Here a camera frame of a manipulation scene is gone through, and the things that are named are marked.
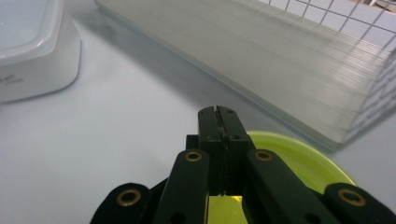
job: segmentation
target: white table surface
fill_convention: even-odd
[[[197,112],[235,110],[247,130],[296,136],[174,53],[66,0],[81,40],[68,88],[0,105],[0,223],[89,223],[115,187],[165,179]],[[396,116],[342,151],[323,151],[396,212]]]

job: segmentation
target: white box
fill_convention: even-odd
[[[80,39],[62,0],[0,0],[0,102],[68,86]]]

